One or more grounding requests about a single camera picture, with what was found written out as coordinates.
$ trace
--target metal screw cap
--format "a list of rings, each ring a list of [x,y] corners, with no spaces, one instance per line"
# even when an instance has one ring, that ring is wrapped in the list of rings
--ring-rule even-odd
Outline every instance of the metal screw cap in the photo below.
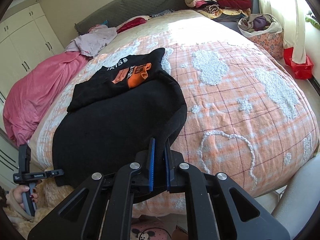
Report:
[[[223,172],[220,172],[217,174],[217,178],[221,179],[221,180],[225,180],[225,179],[227,179],[227,175],[224,174]]]
[[[180,163],[179,167],[183,170],[187,170],[190,166],[188,163]]]
[[[100,172],[96,172],[94,174],[92,174],[91,178],[94,179],[94,180],[98,180],[98,179],[101,179],[102,175]]]
[[[130,168],[131,168],[131,169],[134,169],[134,170],[135,170],[135,169],[138,169],[138,168],[140,168],[140,164],[139,164],[139,163],[131,163],[131,164],[130,164]]]

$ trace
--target white wardrobe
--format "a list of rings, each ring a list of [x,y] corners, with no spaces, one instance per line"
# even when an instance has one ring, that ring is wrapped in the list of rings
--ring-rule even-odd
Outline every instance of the white wardrobe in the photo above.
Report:
[[[15,82],[40,62],[64,50],[40,4],[34,4],[0,23],[0,128],[2,109]]]
[[[15,187],[13,174],[18,172],[18,150],[0,136],[0,186],[5,190]]]

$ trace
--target black sweatshirt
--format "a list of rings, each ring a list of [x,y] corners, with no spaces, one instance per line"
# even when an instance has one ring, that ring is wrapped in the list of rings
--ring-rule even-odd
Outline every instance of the black sweatshirt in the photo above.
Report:
[[[55,178],[58,186],[77,187],[92,173],[117,172],[154,137],[154,194],[165,190],[164,145],[177,138],[187,106],[179,84],[161,68],[163,55],[164,48],[129,55],[75,86],[53,137],[53,165],[64,170]]]

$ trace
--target black metal bracket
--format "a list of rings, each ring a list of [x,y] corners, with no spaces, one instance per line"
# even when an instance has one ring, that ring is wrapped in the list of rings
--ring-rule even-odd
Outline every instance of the black metal bracket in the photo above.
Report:
[[[47,179],[64,174],[63,170],[40,171],[30,173],[31,149],[27,144],[19,146],[19,172],[13,174],[13,182],[20,185],[29,186],[28,192],[22,193],[22,201],[26,213],[30,216],[35,216],[36,204],[29,197],[32,194],[32,189],[36,186],[39,179]]]
[[[130,239],[136,193],[150,193],[148,150],[117,173],[94,173],[29,233],[28,240]],[[223,172],[215,176],[164,149],[168,191],[185,193],[190,240],[289,240],[288,231]]]

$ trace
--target pillow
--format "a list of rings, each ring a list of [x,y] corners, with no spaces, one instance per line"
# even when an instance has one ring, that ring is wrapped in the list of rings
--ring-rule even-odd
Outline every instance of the pillow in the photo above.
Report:
[[[143,18],[146,20],[149,20],[150,19],[150,16],[148,15],[140,15],[140,16],[135,16],[135,17],[132,17],[130,18],[129,20],[125,21],[124,23],[120,24],[119,26],[117,26],[117,30],[119,30],[123,25],[127,24],[128,22],[131,22],[132,20],[136,19],[136,18]]]
[[[123,31],[129,30],[135,26],[146,23],[147,20],[143,17],[136,17],[135,19],[123,24],[119,29],[117,29],[117,33],[121,33]]]
[[[162,230],[164,225],[161,221],[145,221],[131,225],[130,240],[152,239],[167,240],[167,232]]]

